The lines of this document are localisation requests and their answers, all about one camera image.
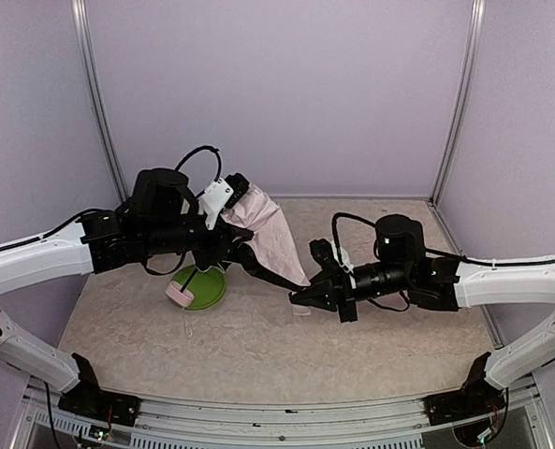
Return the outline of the pink and black umbrella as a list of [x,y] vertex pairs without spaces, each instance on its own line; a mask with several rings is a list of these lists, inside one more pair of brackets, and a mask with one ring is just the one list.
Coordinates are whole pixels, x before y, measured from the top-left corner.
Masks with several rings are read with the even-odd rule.
[[241,266],[261,281],[297,292],[310,284],[302,267],[290,226],[282,207],[266,192],[252,184],[231,209],[224,209],[216,225],[228,223],[254,232],[219,266],[226,271]]

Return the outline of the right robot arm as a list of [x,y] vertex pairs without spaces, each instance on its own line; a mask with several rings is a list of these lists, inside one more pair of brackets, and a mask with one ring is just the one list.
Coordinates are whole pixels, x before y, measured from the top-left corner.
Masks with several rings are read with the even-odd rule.
[[427,311],[459,311],[492,304],[547,304],[552,314],[505,347],[478,357],[461,387],[465,395],[498,394],[516,379],[555,359],[555,254],[529,259],[471,259],[426,247],[421,222],[389,214],[372,223],[375,262],[345,261],[336,213],[333,240],[309,247],[321,267],[309,286],[290,295],[292,304],[335,311],[342,322],[357,320],[360,301],[375,303],[398,294]]

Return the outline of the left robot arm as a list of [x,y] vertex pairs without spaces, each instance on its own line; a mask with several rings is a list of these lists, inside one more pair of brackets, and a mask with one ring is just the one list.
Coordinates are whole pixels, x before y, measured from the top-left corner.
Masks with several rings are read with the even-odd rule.
[[[194,257],[206,270],[252,238],[220,216],[250,186],[240,173],[217,178],[200,196],[170,168],[140,171],[132,195],[116,210],[88,209],[53,230],[0,246],[0,296],[67,276],[147,265],[160,254]],[[64,395],[97,393],[90,362],[57,350],[14,323],[0,309],[0,359]]]

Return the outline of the green plate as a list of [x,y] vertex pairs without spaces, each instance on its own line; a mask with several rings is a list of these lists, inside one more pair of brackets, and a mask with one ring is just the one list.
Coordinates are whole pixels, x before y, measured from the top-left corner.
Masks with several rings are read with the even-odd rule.
[[216,267],[206,271],[194,265],[180,269],[166,288],[167,297],[189,311],[208,309],[226,292],[226,275]]

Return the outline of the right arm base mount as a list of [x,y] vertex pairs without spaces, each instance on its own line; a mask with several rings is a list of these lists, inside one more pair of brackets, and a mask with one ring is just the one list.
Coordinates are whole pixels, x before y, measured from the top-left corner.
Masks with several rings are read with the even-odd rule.
[[429,395],[423,399],[431,426],[453,423],[492,413],[505,407],[502,392],[467,393],[461,390]]

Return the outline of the front aluminium rail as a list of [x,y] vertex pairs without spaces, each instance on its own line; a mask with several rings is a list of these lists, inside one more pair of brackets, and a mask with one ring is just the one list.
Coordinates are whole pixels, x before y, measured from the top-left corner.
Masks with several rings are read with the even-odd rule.
[[434,425],[421,397],[333,404],[228,404],[142,397],[131,426],[56,408],[29,382],[7,448],[457,448],[478,416]]

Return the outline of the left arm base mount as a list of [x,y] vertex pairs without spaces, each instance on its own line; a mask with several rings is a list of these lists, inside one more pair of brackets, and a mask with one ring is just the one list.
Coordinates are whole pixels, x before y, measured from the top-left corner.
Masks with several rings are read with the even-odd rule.
[[136,396],[99,390],[63,394],[58,408],[107,424],[133,427],[140,404],[141,399]]

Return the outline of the left aluminium corner post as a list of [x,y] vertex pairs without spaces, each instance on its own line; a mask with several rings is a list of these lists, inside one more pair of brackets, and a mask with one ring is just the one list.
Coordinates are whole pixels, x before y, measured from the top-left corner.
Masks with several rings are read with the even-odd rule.
[[128,189],[119,157],[114,147],[114,142],[110,132],[110,124],[97,76],[95,52],[89,27],[87,5],[84,0],[72,0],[70,4],[85,72],[86,84],[95,116],[98,134],[101,139],[104,158],[109,169],[110,180],[114,187],[115,193],[119,201],[123,202],[127,200]]

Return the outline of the aluminium corner post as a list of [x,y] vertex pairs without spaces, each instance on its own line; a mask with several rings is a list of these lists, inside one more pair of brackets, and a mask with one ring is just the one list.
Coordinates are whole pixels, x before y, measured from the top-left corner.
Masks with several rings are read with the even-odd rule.
[[459,87],[452,110],[450,126],[445,138],[444,153],[431,190],[430,202],[435,209],[439,207],[444,196],[445,187],[451,174],[457,152],[465,112],[469,104],[477,54],[485,19],[486,4],[486,0],[474,0],[472,2],[468,34],[460,71]]
[[95,52],[89,27],[87,5],[84,0],[72,0],[70,4],[85,72],[86,84],[95,116],[98,134],[101,139],[104,158],[109,169],[110,180],[114,187],[115,193],[119,201],[123,202],[127,200],[128,189],[119,157],[114,147],[114,142],[110,132],[110,124],[97,76]]

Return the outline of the right aluminium corner post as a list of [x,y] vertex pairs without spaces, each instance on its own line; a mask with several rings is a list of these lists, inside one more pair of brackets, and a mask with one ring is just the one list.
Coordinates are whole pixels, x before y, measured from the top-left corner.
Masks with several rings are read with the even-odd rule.
[[444,153],[431,190],[430,202],[435,209],[439,207],[444,196],[445,187],[451,174],[457,152],[465,112],[469,104],[477,54],[485,19],[486,4],[486,0],[474,0],[472,2],[468,34],[460,71],[459,87],[452,110],[450,126],[445,138]]

